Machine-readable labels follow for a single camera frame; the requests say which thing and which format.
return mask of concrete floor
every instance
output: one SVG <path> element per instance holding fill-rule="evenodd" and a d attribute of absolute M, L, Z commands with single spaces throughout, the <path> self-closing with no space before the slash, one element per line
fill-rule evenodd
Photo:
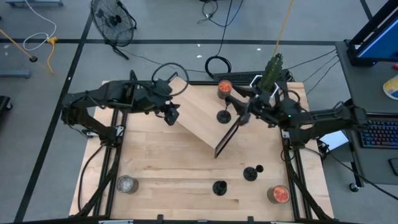
<path fill-rule="evenodd" d="M 89 0 L 64 0 L 64 7 L 37 6 L 41 15 L 57 25 L 60 39 L 79 39 L 89 14 Z M 210 22 L 197 24 L 202 19 L 201 3 L 197 0 L 137 0 L 123 1 L 138 21 L 134 40 L 147 39 L 220 39 L 222 28 Z M 374 14 L 386 0 L 366 0 Z M 235 0 L 234 12 L 239 4 Z M 230 40 L 276 40 L 289 0 L 244 1 L 241 11 L 227 28 Z M 222 22 L 228 1 L 220 1 L 214 20 Z M 27 8 L 11 8 L 0 2 L 0 29 L 11 37 L 23 39 L 36 32 L 52 31 L 52 25 L 35 16 Z M 359 0 L 300 0 L 295 1 L 287 22 L 283 40 L 337 41 L 352 38 L 367 22 Z M 100 39 L 94 25 L 89 39 Z M 0 79 L 0 95 L 12 98 L 14 109 L 2 122 L 0 135 L 0 223 L 13 222 L 26 185 L 29 181 L 55 105 L 78 44 L 57 44 L 52 59 L 55 75 L 45 72 L 37 63 L 30 63 L 12 44 L 0 44 L 0 69 L 30 69 L 31 79 Z M 204 70 L 205 60 L 216 53 L 212 44 L 131 44 L 123 48 L 134 54 L 165 63 L 177 62 L 185 68 Z M 228 58 L 233 71 L 262 70 L 273 45 L 224 45 L 222 56 Z M 333 46 L 281 45 L 284 67 L 317 57 Z M 49 45 L 33 52 L 44 63 L 51 51 Z M 332 55 L 292 70 L 296 81 L 306 79 Z M 85 44 L 69 92 L 98 88 L 103 80 L 127 79 L 130 69 L 138 78 L 148 80 L 158 65 L 141 58 L 124 60 L 103 44 Z M 326 72 L 325 66 L 305 82 L 312 88 Z M 210 69 L 224 72 L 222 63 L 212 62 Z M 161 75 L 171 74 L 166 68 Z M 205 73 L 190 72 L 192 80 L 210 80 Z M 340 100 L 347 100 L 349 92 L 341 67 L 336 65 L 308 96 L 312 110 L 330 108 Z M 86 139 L 58 122 L 43 169 L 25 215 L 25 221 L 62 218 L 68 215 L 78 178 Z M 367 185 L 358 193 L 351 193 L 353 181 L 350 171 L 333 160 L 324 163 L 326 181 L 335 217 L 347 222 L 397 223 L 397 202 Z M 398 195 L 398 187 L 382 186 Z"/>

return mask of green object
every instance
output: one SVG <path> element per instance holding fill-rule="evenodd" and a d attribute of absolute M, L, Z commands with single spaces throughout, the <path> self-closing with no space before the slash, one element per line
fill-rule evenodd
<path fill-rule="evenodd" d="M 274 83 L 278 79 L 280 72 L 282 71 L 283 56 L 282 54 L 276 54 L 271 60 L 268 61 L 266 71 L 262 75 L 260 82 L 257 84 L 263 91 L 272 91 Z"/>

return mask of white cable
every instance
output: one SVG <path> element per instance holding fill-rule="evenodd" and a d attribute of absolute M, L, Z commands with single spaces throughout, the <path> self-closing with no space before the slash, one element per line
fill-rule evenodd
<path fill-rule="evenodd" d="M 52 32 L 51 35 L 48 35 L 48 34 L 46 34 L 45 32 L 39 32 L 39 33 L 33 34 L 32 36 L 30 36 L 30 37 L 28 37 L 28 38 L 26 38 L 26 39 L 24 40 L 24 43 L 23 43 L 24 49 L 27 50 L 27 51 L 32 51 L 32 50 L 36 50 L 36 49 L 38 49 L 39 47 L 41 47 L 49 38 L 51 38 L 51 37 L 54 35 L 55 31 L 57 30 L 57 25 L 56 25 L 53 21 L 44 18 L 44 17 L 41 16 L 39 13 L 37 13 L 36 11 L 34 11 L 33 8 L 32 8 L 32 6 L 30 6 L 30 4 L 27 2 L 27 0 L 24 0 L 24 1 L 25 1 L 25 3 L 29 6 L 30 10 L 32 10 L 32 12 L 34 12 L 34 14 L 36 14 L 36 15 L 39 16 L 40 18 L 44 19 L 45 21 L 51 22 L 51 23 L 54 25 L 54 31 Z M 34 36 L 36 36 L 36 35 L 45 35 L 45 36 L 46 36 L 46 39 L 45 39 L 41 44 L 39 44 L 38 46 L 36 46 L 36 47 L 34 47 L 34 48 L 32 48 L 32 49 L 27 49 L 27 48 L 25 47 L 26 42 L 27 42 L 30 38 L 32 38 L 32 37 L 34 37 Z"/>

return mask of electric fan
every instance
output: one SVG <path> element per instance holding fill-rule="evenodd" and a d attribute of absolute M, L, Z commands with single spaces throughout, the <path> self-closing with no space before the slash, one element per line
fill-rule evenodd
<path fill-rule="evenodd" d="M 137 22 L 123 3 L 120 0 L 92 0 L 90 10 L 95 27 L 103 36 L 105 44 L 112 46 L 115 53 L 129 60 L 117 47 L 130 44 Z"/>

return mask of computer monitor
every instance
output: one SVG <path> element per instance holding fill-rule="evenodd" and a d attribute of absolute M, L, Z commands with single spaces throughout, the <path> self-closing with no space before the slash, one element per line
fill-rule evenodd
<path fill-rule="evenodd" d="M 398 62 L 398 1 L 388 1 L 348 44 L 353 66 Z"/>

